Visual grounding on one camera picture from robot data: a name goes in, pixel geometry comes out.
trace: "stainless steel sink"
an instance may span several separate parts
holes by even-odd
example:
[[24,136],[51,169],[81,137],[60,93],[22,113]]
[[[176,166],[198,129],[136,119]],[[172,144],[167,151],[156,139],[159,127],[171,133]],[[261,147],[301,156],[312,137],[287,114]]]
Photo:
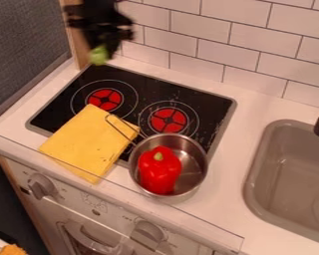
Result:
[[319,242],[319,137],[313,126],[269,125],[243,191],[256,216]]

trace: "white countertop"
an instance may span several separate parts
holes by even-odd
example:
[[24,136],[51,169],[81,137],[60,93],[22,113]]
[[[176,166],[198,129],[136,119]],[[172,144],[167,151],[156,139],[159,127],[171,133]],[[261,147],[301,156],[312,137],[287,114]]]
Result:
[[[241,251],[244,253],[250,255],[319,255],[318,242],[262,221],[247,208],[242,198],[242,185],[265,127],[274,121],[283,119],[314,124],[319,117],[319,109],[227,84],[198,79],[123,57],[110,61],[110,64],[224,95],[237,102],[233,117],[210,162],[205,182],[194,197],[175,205],[175,207],[242,236],[244,242]],[[26,121],[77,74],[78,71],[72,61],[63,64],[0,118],[0,135],[36,149],[46,138],[26,129]],[[203,222],[187,222],[188,218],[179,217],[179,211],[150,202],[148,199],[131,192],[131,190],[139,191],[132,183],[127,170],[121,166],[116,166],[109,173],[107,179],[127,189],[109,184],[107,181],[92,186],[45,156],[35,155],[35,151],[17,146],[2,137],[0,137],[0,152],[35,166],[40,165],[46,171],[47,169],[50,172],[53,171],[73,183],[91,188],[96,193],[101,192],[129,206],[168,220],[172,224],[193,231],[194,234],[201,235],[210,241],[216,238],[213,236],[213,229],[205,227]]]

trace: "red bell pepper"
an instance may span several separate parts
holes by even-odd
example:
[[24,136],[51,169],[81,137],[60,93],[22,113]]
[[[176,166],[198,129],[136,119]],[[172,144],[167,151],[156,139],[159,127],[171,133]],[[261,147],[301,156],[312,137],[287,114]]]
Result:
[[170,148],[158,146],[140,156],[139,171],[143,188],[156,194],[168,194],[173,192],[181,163]]

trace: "stovetop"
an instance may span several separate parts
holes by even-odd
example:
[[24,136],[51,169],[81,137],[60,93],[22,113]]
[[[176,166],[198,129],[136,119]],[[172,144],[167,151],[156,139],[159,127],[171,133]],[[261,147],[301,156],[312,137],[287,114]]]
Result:
[[[208,155],[216,149],[233,109],[231,99],[215,94],[109,66],[91,66],[36,113],[27,127],[49,136],[87,104],[139,126],[145,136],[161,132],[190,136]],[[127,161],[131,151],[129,146],[120,159]]]

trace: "wooden cabinet edge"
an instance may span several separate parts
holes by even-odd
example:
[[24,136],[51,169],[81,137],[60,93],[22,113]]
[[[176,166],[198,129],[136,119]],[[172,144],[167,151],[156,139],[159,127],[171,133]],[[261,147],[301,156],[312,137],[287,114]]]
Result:
[[12,185],[15,193],[17,194],[17,196],[19,197],[23,207],[25,208],[25,210],[27,211],[30,219],[32,220],[35,228],[37,229],[37,231],[39,232],[41,239],[44,241],[48,251],[52,254],[52,255],[57,255],[55,253],[55,251],[52,249],[52,245],[50,244],[49,240],[46,237],[46,234],[43,232],[43,229],[41,227],[41,225],[39,224],[36,216],[34,215],[33,209],[31,208],[31,204],[28,202],[28,200],[24,197],[24,194],[22,193],[22,191],[19,188],[19,185],[17,184],[17,182],[15,181],[15,178],[13,176],[13,174],[11,173],[12,170],[9,167],[8,163],[7,163],[7,159],[6,157],[0,155],[0,165],[3,169],[3,171],[5,172],[10,184]]
[[[81,0],[59,0],[59,3],[62,8],[64,22],[66,24],[66,17],[65,13],[63,12],[63,7],[65,5],[81,4]],[[90,47],[88,46],[84,35],[79,29],[69,28],[66,26],[66,33],[69,39],[72,56],[75,59],[77,68],[79,70],[83,70],[89,64]]]

